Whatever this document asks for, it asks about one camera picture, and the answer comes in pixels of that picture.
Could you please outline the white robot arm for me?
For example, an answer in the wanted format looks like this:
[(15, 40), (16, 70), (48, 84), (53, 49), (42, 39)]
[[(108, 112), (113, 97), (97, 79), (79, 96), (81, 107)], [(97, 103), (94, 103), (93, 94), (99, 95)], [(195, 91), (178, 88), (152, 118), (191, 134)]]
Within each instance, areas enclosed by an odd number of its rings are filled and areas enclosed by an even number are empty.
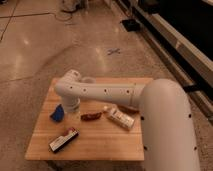
[(69, 111), (82, 98), (138, 109), (146, 171), (201, 171), (190, 103), (177, 82), (85, 83), (70, 70), (56, 82), (55, 92)]

